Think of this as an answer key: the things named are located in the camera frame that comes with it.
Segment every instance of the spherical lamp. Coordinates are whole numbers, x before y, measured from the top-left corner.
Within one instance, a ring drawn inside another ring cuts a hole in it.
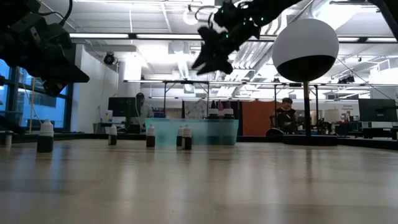
[[[284,78],[309,82],[332,68],[338,50],[333,28],[316,19],[302,19],[289,24],[278,35],[272,47],[272,61]]]

